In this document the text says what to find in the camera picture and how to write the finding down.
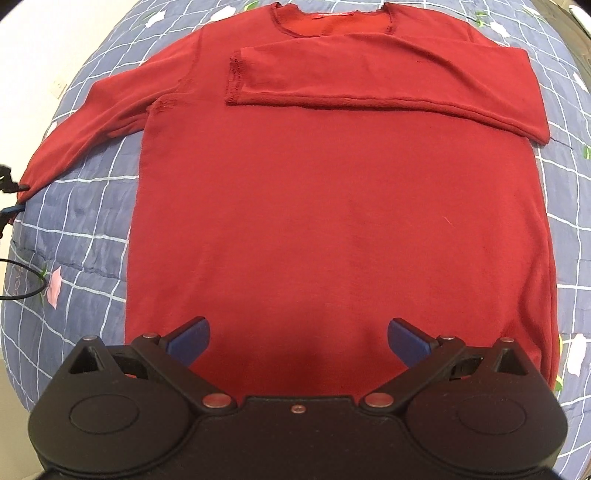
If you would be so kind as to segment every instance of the cable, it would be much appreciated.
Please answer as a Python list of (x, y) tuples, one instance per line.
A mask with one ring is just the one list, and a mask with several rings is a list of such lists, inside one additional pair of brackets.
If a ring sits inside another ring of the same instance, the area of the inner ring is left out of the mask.
[(34, 297), (38, 293), (41, 293), (47, 287), (47, 280), (45, 279), (45, 277), (43, 275), (41, 275), (41, 272), (38, 272), (37, 270), (34, 270), (33, 268), (29, 267), (28, 265), (25, 265), (23, 263), (17, 262), (16, 260), (9, 260), (7, 258), (0, 258), (0, 262), (6, 262), (6, 263), (10, 263), (12, 265), (16, 265), (17, 267), (22, 267), (25, 270), (27, 270), (27, 271), (35, 274), (35, 276), (38, 277), (41, 280), (41, 287), (39, 287), (35, 291), (32, 291), (31, 293), (24, 293), (22, 295), (15, 295), (15, 296), (0, 296), (0, 300), (23, 300), (23, 299), (27, 299), (29, 297)]

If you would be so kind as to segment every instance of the blue bedsheet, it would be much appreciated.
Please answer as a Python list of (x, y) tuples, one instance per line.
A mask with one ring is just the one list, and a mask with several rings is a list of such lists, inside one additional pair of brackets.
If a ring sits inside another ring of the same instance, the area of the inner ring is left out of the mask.
[[(212, 15), (229, 7), (239, 13), (248, 3), (138, 2), (84, 64), (67, 89), (54, 122), (59, 124), (81, 106), (94, 81), (140, 65), (207, 23)], [(349, 0), (297, 3), (305, 11), (332, 12), (375, 10), (380, 5)], [(400, 3), (445, 12), (501, 45), (526, 49), (538, 76), (552, 140), (543, 148), (535, 145), (534, 151), (554, 242), (558, 320), (565, 341), (560, 371), (564, 388), (557, 396), (570, 427), (556, 471), (577, 479), (591, 454), (591, 348), (578, 375), (572, 362), (567, 367), (567, 359), (577, 334), (588, 339), (583, 343), (591, 342), (591, 160), (584, 154), (591, 144), (591, 98), (577, 79), (566, 46), (529, 0)], [(163, 20), (150, 21), (156, 13)], [(61, 267), (62, 277), (57, 309), (43, 296), (2, 304), (0, 337), (9, 377), (29, 409), (81, 336), (94, 333), (107, 344), (123, 342), (129, 224), (141, 138), (140, 132), (94, 148), (76, 168), (27, 202), (27, 210), (15, 222), (10, 258), (49, 272)], [(35, 284), (34, 277), (9, 265), (5, 294), (22, 293)]]

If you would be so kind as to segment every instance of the red sweater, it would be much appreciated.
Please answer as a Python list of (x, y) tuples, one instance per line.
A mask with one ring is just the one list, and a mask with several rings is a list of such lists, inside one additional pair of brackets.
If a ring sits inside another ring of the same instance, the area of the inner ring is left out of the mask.
[(400, 316), (471, 345), (515, 337), (553, 385), (530, 146), (549, 131), (524, 50), (402, 5), (258, 8), (96, 82), (20, 201), (141, 129), (126, 340), (204, 315), (192, 368), (229, 394), (359, 397), (403, 370), (386, 336)]

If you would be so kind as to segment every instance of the pink patch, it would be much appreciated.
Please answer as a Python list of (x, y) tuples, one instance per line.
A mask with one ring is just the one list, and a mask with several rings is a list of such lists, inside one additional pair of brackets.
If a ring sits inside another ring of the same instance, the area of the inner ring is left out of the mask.
[(51, 273), (47, 288), (47, 301), (54, 309), (57, 308), (57, 298), (61, 290), (61, 267)]

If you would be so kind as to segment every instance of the metal screw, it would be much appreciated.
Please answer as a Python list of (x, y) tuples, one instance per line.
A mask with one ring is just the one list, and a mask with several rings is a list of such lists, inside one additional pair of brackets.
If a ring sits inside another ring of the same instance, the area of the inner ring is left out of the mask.
[(365, 403), (373, 408), (386, 408), (394, 403), (394, 398), (387, 393), (375, 392), (365, 397)]
[(293, 405), (291, 408), (292, 413), (305, 413), (306, 407), (303, 405)]
[(203, 397), (203, 405), (207, 408), (226, 408), (232, 403), (232, 397), (225, 393), (210, 393)]

